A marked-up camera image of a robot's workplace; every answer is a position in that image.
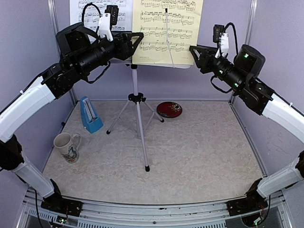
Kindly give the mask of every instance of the music stand tripod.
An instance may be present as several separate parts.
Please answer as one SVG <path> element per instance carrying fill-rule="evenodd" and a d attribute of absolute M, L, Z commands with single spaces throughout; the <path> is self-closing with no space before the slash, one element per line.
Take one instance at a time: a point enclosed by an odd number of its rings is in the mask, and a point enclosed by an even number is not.
<path fill-rule="evenodd" d="M 154 115 L 163 123 L 164 119 L 146 102 L 146 97 L 143 97 L 142 93 L 138 92 L 138 82 L 137 82 L 137 65 L 131 64 L 132 69 L 132 78 L 133 78 L 133 93 L 128 96 L 128 101 L 125 103 L 123 108 L 121 109 L 120 113 L 117 115 L 115 120 L 113 121 L 112 125 L 110 126 L 109 130 L 106 132 L 107 134 L 110 134 L 113 127 L 117 123 L 117 121 L 120 119 L 121 115 L 123 114 L 124 110 L 127 108 L 129 103 L 132 101 L 135 103 L 135 116 L 136 116 L 136 127 L 137 127 L 137 135 L 140 136 L 142 140 L 142 152 L 144 157 L 144 165 L 147 172 L 150 171 L 150 166 L 148 163 L 148 156 L 147 156 L 147 150 L 146 150 L 146 144 L 144 141 L 144 135 L 143 135 L 143 123 L 142 123 L 142 115 L 141 115 L 141 108 L 140 103 L 143 102 L 151 111 L 152 116 L 150 117 L 148 124 L 150 123 L 151 119 Z"/>

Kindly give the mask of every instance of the purple wall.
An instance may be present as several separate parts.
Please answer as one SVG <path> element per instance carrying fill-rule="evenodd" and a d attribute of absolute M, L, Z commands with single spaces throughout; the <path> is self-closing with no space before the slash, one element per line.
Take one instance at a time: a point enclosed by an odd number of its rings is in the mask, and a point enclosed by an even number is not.
<path fill-rule="evenodd" d="M 47 0 L 0 1 L 0 109 L 40 72 L 58 61 Z M 42 169 L 72 105 L 68 95 L 31 117 L 16 136 L 24 153 Z M 13 226 L 27 187 L 11 172 L 0 173 L 0 226 Z"/>
<path fill-rule="evenodd" d="M 69 1 L 56 1 L 59 28 L 69 25 Z M 238 40 L 245 40 L 250 1 L 204 0 L 200 25 L 201 45 L 214 46 L 212 43 L 213 26 L 232 21 L 237 27 Z M 231 57 L 234 54 L 234 40 L 231 36 Z M 100 70 L 91 75 L 94 78 Z M 138 69 L 139 90 L 149 99 L 199 99 L 228 100 L 210 84 L 211 75 L 202 75 L 196 67 L 187 70 L 154 66 L 140 66 Z M 94 85 L 79 82 L 74 86 L 78 100 L 88 96 L 92 100 L 126 99 L 132 92 L 131 70 L 124 65 L 112 65 L 109 71 Z"/>
<path fill-rule="evenodd" d="M 251 45 L 265 57 L 266 63 L 259 76 L 294 106 L 304 110 L 303 59 L 300 40 L 304 36 L 304 2 L 259 1 Z M 242 103 L 236 109 L 244 121 L 267 173 L 272 174 L 294 160 L 303 145 L 278 124 L 259 117 Z M 284 190 L 296 228 L 303 227 L 304 183 Z"/>

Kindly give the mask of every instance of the mug handle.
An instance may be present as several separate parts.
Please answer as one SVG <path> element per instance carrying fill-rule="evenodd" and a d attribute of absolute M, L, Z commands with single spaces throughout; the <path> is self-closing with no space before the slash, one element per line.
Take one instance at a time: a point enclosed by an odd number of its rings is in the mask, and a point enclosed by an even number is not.
<path fill-rule="evenodd" d="M 73 142 L 75 143 L 75 138 L 79 138 L 78 139 L 78 145 L 76 146 L 76 149 L 78 150 L 78 148 L 79 148 L 79 146 L 80 146 L 80 143 L 81 143 L 81 135 L 80 134 L 78 134 L 78 133 L 75 133 L 75 134 L 73 134 L 72 135 L 72 140 L 73 140 Z"/>

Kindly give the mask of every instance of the yellow sheet music page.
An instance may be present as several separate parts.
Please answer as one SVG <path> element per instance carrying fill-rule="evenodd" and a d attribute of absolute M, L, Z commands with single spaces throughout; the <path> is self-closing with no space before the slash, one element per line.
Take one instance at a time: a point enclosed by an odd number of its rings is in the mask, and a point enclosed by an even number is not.
<path fill-rule="evenodd" d="M 133 32 L 144 38 L 133 64 L 193 65 L 190 45 L 197 45 L 203 0 L 133 0 Z M 166 13 L 168 11 L 168 31 Z"/>

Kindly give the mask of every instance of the tripod leg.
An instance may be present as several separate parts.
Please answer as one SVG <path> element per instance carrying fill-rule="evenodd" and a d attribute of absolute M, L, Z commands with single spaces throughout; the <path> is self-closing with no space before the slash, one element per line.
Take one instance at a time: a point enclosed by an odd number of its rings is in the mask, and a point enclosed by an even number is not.
<path fill-rule="evenodd" d="M 137 129 L 137 136 L 140 137 L 140 129 L 139 129 L 139 121 L 138 121 L 138 113 L 137 113 L 137 106 L 135 104 L 135 117 L 136 117 L 136 129 Z"/>
<path fill-rule="evenodd" d="M 162 123 L 165 122 L 164 119 L 157 113 L 157 111 L 155 111 L 155 110 L 151 107 L 151 105 L 149 105 L 149 104 L 146 103 L 146 102 L 144 102 L 144 104 L 145 104 L 146 106 L 148 106 L 148 108 L 157 116 L 157 118 L 158 118 Z"/>
<path fill-rule="evenodd" d="M 144 135 L 143 135 L 143 123 L 142 123 L 142 116 L 141 116 L 141 108 L 139 102 L 136 102 L 136 109 L 137 109 L 137 116 L 138 116 L 138 122 L 139 122 L 139 130 L 141 133 L 141 138 L 142 138 L 142 152 L 143 152 L 143 157 L 144 157 L 144 165 L 146 168 L 146 171 L 150 171 L 150 167 L 148 164 L 148 156 L 147 156 L 147 150 L 146 150 L 146 143 L 144 142 Z"/>
<path fill-rule="evenodd" d="M 113 127 L 115 126 L 115 124 L 117 123 L 117 121 L 120 119 L 120 116 L 123 114 L 124 110 L 126 109 L 126 107 L 128 106 L 128 104 L 130 103 L 130 101 L 128 100 L 125 105 L 123 106 L 123 108 L 121 109 L 120 113 L 118 114 L 118 116 L 115 118 L 115 120 L 113 121 L 111 127 L 109 128 L 109 130 L 107 130 L 107 134 L 110 134 Z"/>

